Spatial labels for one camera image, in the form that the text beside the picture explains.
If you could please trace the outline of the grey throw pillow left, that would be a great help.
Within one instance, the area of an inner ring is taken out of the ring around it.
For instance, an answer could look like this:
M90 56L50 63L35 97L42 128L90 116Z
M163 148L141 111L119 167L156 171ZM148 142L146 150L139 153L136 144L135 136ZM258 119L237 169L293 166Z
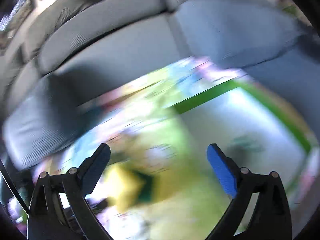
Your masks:
M17 170L39 164L93 128L99 114L81 109L74 90L58 76L43 77L3 124L10 160Z

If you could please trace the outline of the grey throw pillow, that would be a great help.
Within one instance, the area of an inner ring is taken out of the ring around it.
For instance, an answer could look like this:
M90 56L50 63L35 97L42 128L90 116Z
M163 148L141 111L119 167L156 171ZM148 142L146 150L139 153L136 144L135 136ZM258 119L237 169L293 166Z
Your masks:
M74 90L58 76L43 77L3 124L10 160L17 170L39 164L93 128L99 114L81 109Z
M274 59L305 34L295 18L255 3L188 0L175 17L192 54L207 56L222 68Z

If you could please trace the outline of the colourful cartoon bed sheet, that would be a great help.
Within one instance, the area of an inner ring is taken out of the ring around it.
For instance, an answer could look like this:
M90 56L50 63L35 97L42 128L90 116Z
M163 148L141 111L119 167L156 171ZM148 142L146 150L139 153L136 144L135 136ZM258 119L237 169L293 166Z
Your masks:
M200 239L216 225L231 196L209 167L172 104L228 80L252 82L240 69L221 69L207 59L187 58L140 77L80 106L99 110L99 120L65 150L35 165L35 174L65 172L101 144L111 148L107 168L126 163L154 177L151 200L124 213L112 205L99 216L116 239ZM104 170L90 201L107 198Z

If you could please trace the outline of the grey throw pillow right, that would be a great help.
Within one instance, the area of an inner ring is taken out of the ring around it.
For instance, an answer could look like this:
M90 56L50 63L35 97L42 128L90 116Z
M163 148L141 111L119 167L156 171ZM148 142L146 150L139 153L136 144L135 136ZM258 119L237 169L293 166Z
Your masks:
M207 56L222 68L274 59L305 34L295 18L255 3L188 0L175 17L192 54Z

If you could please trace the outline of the green white cardboard box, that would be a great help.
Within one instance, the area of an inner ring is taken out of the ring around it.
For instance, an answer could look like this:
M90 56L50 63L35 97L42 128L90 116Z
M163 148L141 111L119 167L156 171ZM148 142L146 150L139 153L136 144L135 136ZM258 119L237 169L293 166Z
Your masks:
M291 205L318 173L319 143L290 104L263 87L228 80L172 104L200 150L216 143L239 166L277 171Z

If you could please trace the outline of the grey sofa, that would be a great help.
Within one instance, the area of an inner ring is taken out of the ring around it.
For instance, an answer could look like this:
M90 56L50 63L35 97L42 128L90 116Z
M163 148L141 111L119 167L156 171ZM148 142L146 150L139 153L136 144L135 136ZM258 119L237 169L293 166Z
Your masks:
M194 56L175 17L186 1L56 0L33 13L15 36L1 77L1 120L49 74L65 81L81 105ZM269 0L228 1L284 12ZM319 135L319 38L311 26L291 17L305 34L278 57L240 69L291 103Z

